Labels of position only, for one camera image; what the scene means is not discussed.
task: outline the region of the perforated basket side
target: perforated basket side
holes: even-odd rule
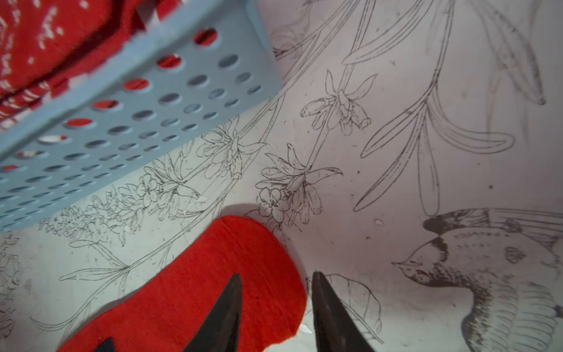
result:
[[[281,86],[252,0],[190,1],[0,138],[0,231],[33,225]]]

